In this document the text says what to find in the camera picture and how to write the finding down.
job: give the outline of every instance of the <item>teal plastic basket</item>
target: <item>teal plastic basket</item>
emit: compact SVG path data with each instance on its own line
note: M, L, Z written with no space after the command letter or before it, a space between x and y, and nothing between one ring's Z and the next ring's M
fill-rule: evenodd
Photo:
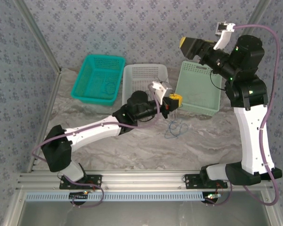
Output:
M206 65L183 61L176 87L176 93L183 97L181 109L209 116L219 111L221 92L211 83L211 70ZM219 74L212 74L217 87L221 87L221 80Z
M125 58L88 55L71 91L73 98L88 104L113 105L122 79Z

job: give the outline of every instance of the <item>white plastic basket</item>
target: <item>white plastic basket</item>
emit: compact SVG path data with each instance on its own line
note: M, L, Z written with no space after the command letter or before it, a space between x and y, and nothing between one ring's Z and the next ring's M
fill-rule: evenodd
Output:
M123 75L122 105L127 104L127 99L137 90L145 91L152 99L148 85L152 81L169 82L166 66L158 64L127 65Z

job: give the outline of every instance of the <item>aluminum frame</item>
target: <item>aluminum frame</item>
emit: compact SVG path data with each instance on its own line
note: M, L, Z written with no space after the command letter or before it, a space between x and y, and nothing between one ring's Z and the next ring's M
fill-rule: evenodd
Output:
M34 20L33 15L29 11L26 3L24 2L24 0L14 0L14 3L16 5L16 7L18 8L19 12L21 13L23 19L25 20L26 24L28 25L28 27L29 27L30 31L32 32L34 38L39 43L40 48L44 52L48 62L50 63L50 65L52 66L54 71L56 73L58 73L60 71L60 67L58 65L58 62L57 62L55 56L53 55L49 45L47 44L40 28L38 27L36 21Z
M271 0L259 0L256 7L254 8L254 11L249 17L247 24L259 24L270 2ZM254 27L244 28L241 35L245 35L245 34L251 35L254 32L254 30L255 30Z
M102 187L109 192L182 192L182 191L214 191L214 189L185 189L183 176L187 173L193 174L198 171L172 170L172 171L112 171L93 170L87 174L103 175ZM5 226L16 226L20 220L21 211L25 202L27 192L50 192L59 193L60 180L56 173L48 170L36 170L32 173L20 175L16 193L14 194L8 213L5 218ZM251 191L261 191L262 198L266 202L272 199L273 187L270 181L250 186ZM233 192L244 191L242 186L233 186ZM266 206L266 212L272 226L283 226L283 215L279 204Z

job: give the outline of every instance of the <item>black cable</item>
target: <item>black cable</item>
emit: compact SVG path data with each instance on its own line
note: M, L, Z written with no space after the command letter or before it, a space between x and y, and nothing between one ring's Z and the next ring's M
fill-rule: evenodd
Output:
M213 83L213 80L212 80L212 72L213 72L213 70L211 71L211 73L209 74L209 78L211 79L211 83L213 84L213 86L215 86L215 84ZM219 87L217 87L217 86L215 86L217 89L219 89L219 90L222 90L222 91L225 91L225 89L222 89L222 88L219 88Z
M146 121L142 121L142 120L139 120L139 121L141 121L141 122L148 122L148 121L151 121L152 119L154 119L154 115L150 118L150 119L148 119L148 120L146 120Z

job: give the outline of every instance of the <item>light green plastic basket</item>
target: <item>light green plastic basket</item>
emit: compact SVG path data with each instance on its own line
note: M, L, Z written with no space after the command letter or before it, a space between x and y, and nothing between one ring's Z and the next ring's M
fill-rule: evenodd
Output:
M221 91L210 81L211 70L206 65L183 61L176 87L176 93L183 97L181 109L209 116L219 111ZM219 74L212 74L217 87L221 87L221 80Z

